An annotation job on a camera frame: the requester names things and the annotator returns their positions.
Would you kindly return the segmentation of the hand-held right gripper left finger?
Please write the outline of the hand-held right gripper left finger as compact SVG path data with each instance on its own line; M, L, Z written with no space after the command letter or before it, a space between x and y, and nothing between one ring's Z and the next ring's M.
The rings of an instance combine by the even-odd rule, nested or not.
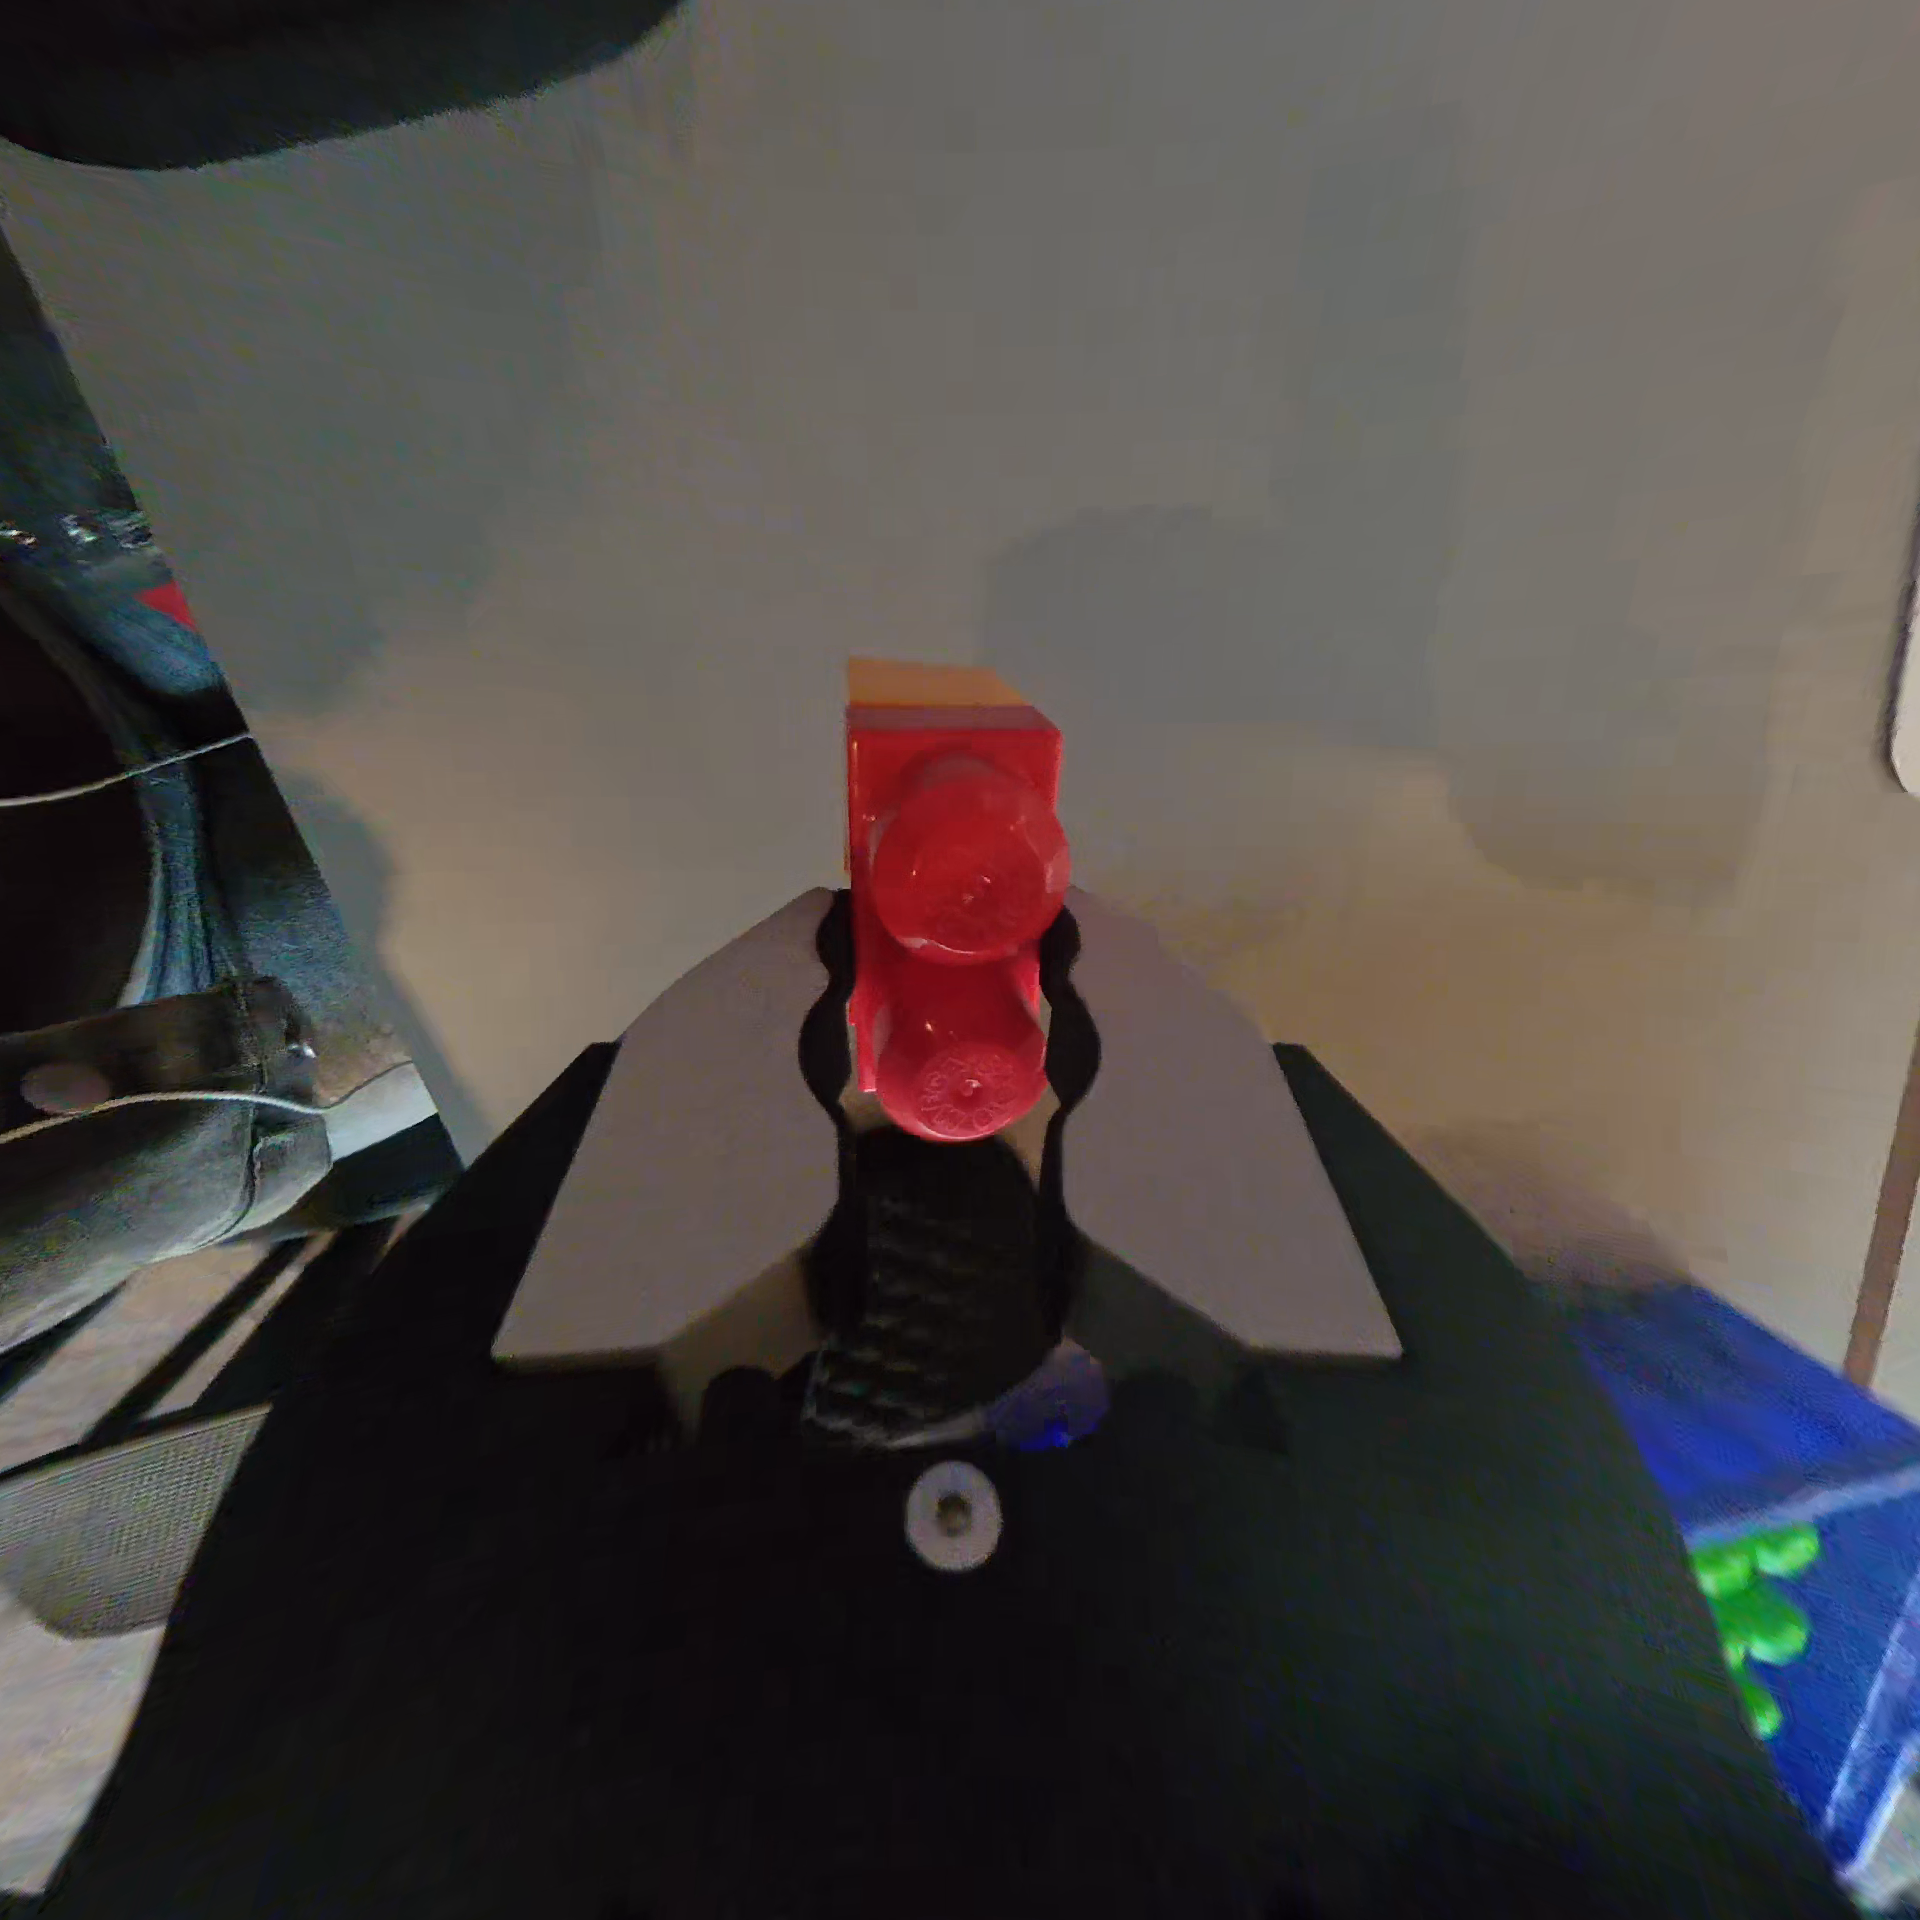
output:
M803 1035L830 986L834 901L805 890L622 1031L495 1332L501 1365L709 1381L782 1376L819 1345L805 1249L838 1199L840 1135Z

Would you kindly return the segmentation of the blue plastic bin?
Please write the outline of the blue plastic bin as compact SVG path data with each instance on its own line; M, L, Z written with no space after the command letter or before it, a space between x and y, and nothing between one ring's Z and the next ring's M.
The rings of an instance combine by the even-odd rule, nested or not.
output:
M1916 1427L1697 1287L1420 1271L1392 1364L1006 1455L993 1915L1852 1915L1823 1833ZM1816 1523L1714 1603L1691 1546Z

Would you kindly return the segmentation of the person's leg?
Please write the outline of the person's leg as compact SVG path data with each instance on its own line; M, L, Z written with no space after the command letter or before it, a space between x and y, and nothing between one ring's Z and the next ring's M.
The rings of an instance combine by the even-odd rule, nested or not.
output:
M3 264L3 1347L460 1158L15 260Z

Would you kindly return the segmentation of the orange building block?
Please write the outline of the orange building block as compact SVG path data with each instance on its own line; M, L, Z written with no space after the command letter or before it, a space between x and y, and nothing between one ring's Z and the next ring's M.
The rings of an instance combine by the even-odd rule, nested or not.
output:
M872 655L847 659L847 705L856 712L953 716L954 726L983 726L981 714L1032 707L1015 683L988 665Z

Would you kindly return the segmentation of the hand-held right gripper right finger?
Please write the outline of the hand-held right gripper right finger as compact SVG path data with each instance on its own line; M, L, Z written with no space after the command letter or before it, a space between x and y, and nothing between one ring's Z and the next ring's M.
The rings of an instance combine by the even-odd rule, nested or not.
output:
M1070 888L1040 948L1057 1099L1040 1281L1110 1379L1269 1360L1392 1365L1402 1340L1284 1066L1138 916Z

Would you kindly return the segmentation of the red two-stud building block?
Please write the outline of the red two-stud building block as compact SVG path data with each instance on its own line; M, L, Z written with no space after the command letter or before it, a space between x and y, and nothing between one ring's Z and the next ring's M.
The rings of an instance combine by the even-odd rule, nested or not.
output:
M914 1138L999 1135L1046 1090L1063 732L1026 702L854 696L845 739L856 1086Z

